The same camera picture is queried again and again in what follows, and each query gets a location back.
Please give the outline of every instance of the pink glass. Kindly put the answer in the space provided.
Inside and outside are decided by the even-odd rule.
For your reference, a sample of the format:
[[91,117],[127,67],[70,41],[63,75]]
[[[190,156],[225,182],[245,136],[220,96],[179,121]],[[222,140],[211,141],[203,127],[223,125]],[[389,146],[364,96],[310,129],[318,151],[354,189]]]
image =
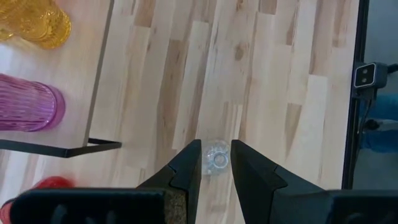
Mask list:
[[40,131],[55,127],[65,114],[56,88],[0,73],[0,131]]

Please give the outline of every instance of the light wood surface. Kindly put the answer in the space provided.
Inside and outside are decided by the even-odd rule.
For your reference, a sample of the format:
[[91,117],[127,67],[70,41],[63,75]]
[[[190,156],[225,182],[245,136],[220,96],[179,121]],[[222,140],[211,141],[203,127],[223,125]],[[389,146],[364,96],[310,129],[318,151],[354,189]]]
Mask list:
[[49,131],[3,131],[0,139],[64,148],[87,144],[106,21],[113,0],[59,0],[57,4],[72,21],[72,32],[65,44],[54,50],[44,50],[13,37],[0,43],[0,73],[58,88],[65,98],[65,116]]
[[[358,3],[115,1],[90,134],[123,148],[0,151],[0,203],[49,175],[134,187],[195,138],[241,139],[340,188]],[[244,223],[231,171],[202,177],[197,223]]]

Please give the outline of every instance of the blue fabric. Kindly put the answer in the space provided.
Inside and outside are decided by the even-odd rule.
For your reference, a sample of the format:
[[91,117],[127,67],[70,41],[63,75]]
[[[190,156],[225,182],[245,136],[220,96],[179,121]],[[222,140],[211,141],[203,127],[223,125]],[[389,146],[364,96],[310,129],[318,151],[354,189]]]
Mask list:
[[[360,116],[365,104],[361,104]],[[368,118],[391,119],[398,121],[398,95],[379,95],[376,103],[369,110]],[[361,148],[376,152],[398,152],[398,130],[366,131],[363,134]]]

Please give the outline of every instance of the small transparent object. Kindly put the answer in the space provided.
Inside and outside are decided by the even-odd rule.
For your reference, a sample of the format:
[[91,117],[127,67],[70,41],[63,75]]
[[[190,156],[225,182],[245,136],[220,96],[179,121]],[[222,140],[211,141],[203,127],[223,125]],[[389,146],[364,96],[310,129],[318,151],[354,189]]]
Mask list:
[[218,175],[228,170],[229,144],[223,140],[202,142],[203,175]]

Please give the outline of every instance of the red object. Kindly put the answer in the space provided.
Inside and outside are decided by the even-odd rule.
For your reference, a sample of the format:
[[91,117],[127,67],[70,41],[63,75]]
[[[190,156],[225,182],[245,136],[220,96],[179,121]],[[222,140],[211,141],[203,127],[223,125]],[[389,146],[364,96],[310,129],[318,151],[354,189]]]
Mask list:
[[[74,186],[75,184],[68,179],[65,179],[63,177],[53,176],[53,177],[47,177],[46,179],[39,181],[31,189],[60,189],[60,188],[72,188]],[[11,224],[10,210],[11,210],[12,201],[13,200],[6,202],[0,209],[0,220],[2,221],[3,224]]]

